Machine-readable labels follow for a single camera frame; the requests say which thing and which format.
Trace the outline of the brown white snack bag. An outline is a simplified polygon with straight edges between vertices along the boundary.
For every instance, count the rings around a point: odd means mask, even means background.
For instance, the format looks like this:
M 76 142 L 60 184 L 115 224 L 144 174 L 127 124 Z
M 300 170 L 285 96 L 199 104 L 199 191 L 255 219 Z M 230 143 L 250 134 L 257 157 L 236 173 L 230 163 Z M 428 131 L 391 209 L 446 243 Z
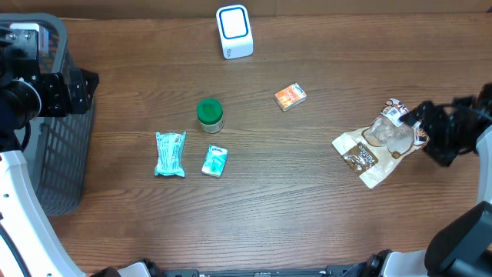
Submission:
M 332 142 L 368 188 L 374 188 L 404 157 L 427 144 L 429 138 L 418 122 L 407 125 L 400 120 L 409 112 L 403 102 L 391 98 L 369 126 L 345 132 Z

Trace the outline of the green lid jar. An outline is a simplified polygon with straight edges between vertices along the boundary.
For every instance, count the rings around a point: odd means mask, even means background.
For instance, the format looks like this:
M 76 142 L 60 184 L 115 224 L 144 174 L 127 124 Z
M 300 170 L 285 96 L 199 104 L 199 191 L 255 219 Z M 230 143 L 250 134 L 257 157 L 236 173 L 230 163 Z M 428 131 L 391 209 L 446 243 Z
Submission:
M 224 111 L 215 98 L 205 98 L 197 105 L 197 117 L 202 129 L 207 133 L 217 133 L 224 127 Z

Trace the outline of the mint green wipes packet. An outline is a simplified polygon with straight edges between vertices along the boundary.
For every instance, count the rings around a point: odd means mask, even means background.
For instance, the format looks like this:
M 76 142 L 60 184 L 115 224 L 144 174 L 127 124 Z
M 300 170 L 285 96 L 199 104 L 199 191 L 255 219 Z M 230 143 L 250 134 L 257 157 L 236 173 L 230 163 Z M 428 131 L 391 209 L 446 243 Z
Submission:
M 187 132 L 160 133 L 156 132 L 156 145 L 158 151 L 155 175 L 185 177 L 185 171 L 181 164 L 181 157 L 185 146 Z

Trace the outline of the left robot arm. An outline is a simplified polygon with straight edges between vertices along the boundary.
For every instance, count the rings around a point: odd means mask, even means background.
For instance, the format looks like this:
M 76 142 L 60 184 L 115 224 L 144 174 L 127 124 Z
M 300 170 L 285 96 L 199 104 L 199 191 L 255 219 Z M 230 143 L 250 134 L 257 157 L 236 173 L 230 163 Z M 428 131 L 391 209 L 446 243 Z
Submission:
M 83 276 L 58 240 L 33 189 L 24 151 L 37 117 L 83 115 L 99 79 L 69 67 L 66 39 L 59 37 L 52 72 L 41 70 L 49 31 L 35 22 L 1 28 L 1 274 L 3 276 Z

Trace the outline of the teal tissue packet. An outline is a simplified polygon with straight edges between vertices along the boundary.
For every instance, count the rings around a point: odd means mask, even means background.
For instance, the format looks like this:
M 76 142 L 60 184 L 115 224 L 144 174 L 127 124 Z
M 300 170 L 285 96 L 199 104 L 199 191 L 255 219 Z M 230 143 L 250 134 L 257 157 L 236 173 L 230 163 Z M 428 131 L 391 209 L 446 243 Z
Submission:
M 216 145 L 209 145 L 207 154 L 204 159 L 201 172 L 220 178 L 223 174 L 226 161 L 228 159 L 228 150 Z

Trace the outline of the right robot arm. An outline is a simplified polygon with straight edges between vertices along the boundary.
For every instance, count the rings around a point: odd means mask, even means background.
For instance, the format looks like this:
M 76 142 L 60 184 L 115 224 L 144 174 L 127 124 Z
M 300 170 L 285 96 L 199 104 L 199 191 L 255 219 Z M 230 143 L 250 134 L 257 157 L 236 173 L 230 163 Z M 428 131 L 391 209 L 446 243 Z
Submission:
M 449 104 L 422 102 L 401 121 L 418 124 L 430 141 L 424 151 L 439 165 L 475 152 L 480 159 L 477 204 L 439 231 L 425 250 L 384 250 L 352 266 L 347 276 L 490 276 L 491 275 L 491 85 L 479 95 Z

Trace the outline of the orange tissue packet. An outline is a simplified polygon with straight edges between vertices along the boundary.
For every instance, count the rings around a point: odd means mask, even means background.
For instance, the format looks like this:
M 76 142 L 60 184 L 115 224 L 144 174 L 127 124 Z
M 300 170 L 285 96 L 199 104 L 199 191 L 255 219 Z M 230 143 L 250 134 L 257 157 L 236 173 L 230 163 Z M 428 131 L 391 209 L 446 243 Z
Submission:
M 296 105 L 304 102 L 307 95 L 298 83 L 294 83 L 277 92 L 274 95 L 274 98 L 282 111 L 286 112 Z

